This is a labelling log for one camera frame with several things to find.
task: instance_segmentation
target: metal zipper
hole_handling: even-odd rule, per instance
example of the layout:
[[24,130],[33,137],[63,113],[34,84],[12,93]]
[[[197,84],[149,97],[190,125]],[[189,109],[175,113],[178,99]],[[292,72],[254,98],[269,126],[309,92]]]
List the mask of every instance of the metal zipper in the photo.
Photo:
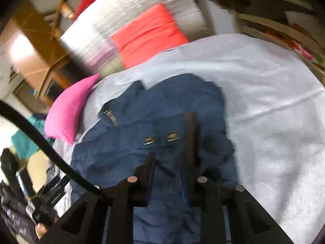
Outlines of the metal zipper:
[[119,127],[119,123],[116,120],[116,117],[113,115],[113,112],[111,109],[108,109],[104,112],[105,115],[108,116],[108,118],[112,121],[113,125],[115,127]]

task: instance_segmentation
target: gray blanket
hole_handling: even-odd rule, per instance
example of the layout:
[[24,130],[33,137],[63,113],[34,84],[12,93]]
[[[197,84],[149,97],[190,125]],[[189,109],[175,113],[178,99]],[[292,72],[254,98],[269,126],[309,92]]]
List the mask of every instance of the gray blanket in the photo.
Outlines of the gray blanket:
[[[222,88],[241,183],[294,243],[311,243],[325,224],[325,90],[292,52],[238,34],[163,52],[102,80],[88,98],[81,132],[132,82],[150,88],[183,73]],[[56,149],[69,158],[73,147],[59,143]]]

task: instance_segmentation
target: blue object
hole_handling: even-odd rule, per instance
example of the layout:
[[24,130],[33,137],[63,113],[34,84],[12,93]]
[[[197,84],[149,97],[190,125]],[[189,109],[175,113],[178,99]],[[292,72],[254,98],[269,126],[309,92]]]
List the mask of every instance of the blue object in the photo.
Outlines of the blue object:
[[[27,120],[45,137],[44,120],[36,119],[33,116],[27,118]],[[47,141],[53,145],[51,138],[47,138]],[[11,137],[11,142],[19,159],[29,159],[39,150],[39,147],[20,129]]]
[[[220,185],[234,186],[238,178],[233,145],[226,138],[224,106],[219,87],[191,74],[166,79],[148,90],[140,81],[134,82],[103,106],[101,120],[75,146],[71,167],[105,188],[133,175],[137,166],[145,164],[147,154],[154,152],[152,198],[147,208],[134,208],[134,243],[199,242],[200,208],[186,206],[178,177],[184,113],[197,114],[201,174]],[[171,132],[177,132],[179,139],[169,142]],[[145,145],[147,137],[154,141]],[[71,185],[74,203],[84,190],[73,181]]]

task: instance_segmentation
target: silver rivet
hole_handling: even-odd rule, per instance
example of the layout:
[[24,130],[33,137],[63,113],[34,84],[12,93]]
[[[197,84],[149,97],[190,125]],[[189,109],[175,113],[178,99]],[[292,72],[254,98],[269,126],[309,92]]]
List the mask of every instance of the silver rivet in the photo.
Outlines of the silver rivet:
[[198,182],[199,183],[205,183],[205,182],[207,182],[208,181],[208,179],[206,178],[206,177],[204,177],[204,176],[200,176],[200,177],[198,177]]
[[179,139],[179,134],[177,132],[171,132],[169,133],[169,135],[167,136],[167,140],[168,142],[171,142],[171,141],[175,141]]
[[238,184],[238,185],[235,186],[235,189],[237,191],[239,191],[239,192],[242,192],[242,191],[245,190],[245,187],[243,185],[241,185],[241,184]]
[[144,140],[144,145],[148,145],[148,144],[151,144],[153,143],[155,140],[153,139],[153,137],[147,137],[145,140]]
[[137,180],[138,180],[138,178],[135,176],[130,176],[129,178],[127,178],[128,182],[136,182]]

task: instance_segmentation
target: black cable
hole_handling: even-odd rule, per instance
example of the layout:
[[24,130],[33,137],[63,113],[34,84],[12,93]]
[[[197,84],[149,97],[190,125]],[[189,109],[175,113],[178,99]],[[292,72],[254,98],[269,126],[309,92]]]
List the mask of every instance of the black cable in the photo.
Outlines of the black cable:
[[94,195],[107,199],[102,190],[96,188],[81,175],[75,172],[51,147],[47,140],[42,136],[34,126],[25,119],[20,113],[10,105],[0,100],[0,116],[9,120],[11,123],[21,129],[47,156],[53,163],[59,167],[71,180],[85,188]]

